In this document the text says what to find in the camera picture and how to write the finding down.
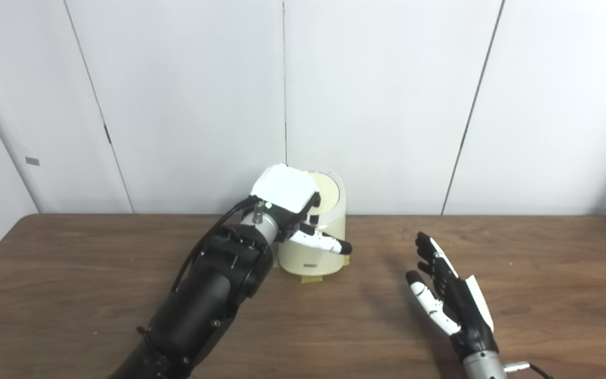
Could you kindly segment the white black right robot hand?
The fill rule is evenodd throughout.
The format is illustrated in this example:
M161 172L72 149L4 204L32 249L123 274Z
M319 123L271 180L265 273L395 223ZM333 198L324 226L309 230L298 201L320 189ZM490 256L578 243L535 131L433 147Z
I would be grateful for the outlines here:
M421 261L406 272L407 284L421 309L450 339L459 360L483 351L498 353L494 323L478 281L461 278L447 254L419 231L415 239Z

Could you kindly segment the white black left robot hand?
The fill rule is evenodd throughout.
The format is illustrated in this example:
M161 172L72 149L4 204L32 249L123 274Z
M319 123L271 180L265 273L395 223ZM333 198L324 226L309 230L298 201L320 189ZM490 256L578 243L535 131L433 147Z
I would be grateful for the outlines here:
M279 164L260 175L250 192L254 201L243 222L253 226L267 245L292 240L305 247L349 256L352 245L320 230L308 220L321 197L315 181L303 171Z

